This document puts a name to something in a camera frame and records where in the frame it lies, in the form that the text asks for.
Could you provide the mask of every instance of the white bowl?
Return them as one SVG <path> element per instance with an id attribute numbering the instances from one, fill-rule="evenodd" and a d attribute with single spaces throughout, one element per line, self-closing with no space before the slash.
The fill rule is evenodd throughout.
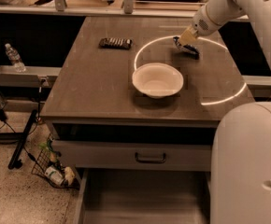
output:
<path id="1" fill-rule="evenodd" d="M 163 98 L 181 90 L 183 76 L 165 63 L 147 63 L 134 71 L 133 84 L 151 98 Z"/>

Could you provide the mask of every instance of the clear water bottle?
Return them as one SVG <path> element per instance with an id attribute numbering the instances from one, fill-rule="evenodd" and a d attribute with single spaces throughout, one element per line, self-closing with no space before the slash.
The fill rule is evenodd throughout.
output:
<path id="1" fill-rule="evenodd" d="M 26 70 L 24 63 L 21 60 L 21 56 L 16 49 L 14 49 L 9 43 L 5 44 L 6 55 L 11 63 L 14 65 L 17 72 L 24 72 Z"/>

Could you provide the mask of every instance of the table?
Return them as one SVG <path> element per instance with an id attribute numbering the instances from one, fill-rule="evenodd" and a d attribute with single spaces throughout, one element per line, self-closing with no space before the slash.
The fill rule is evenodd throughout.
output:
<path id="1" fill-rule="evenodd" d="M 64 165 L 85 168 L 210 171 L 211 145 L 222 117 L 253 102 L 219 33 L 197 40 L 200 59 L 177 50 L 190 18 L 88 17 L 41 117 Z M 133 40 L 130 50 L 100 49 L 104 37 Z M 184 77 L 182 90 L 151 99 L 132 74 L 167 63 Z"/>

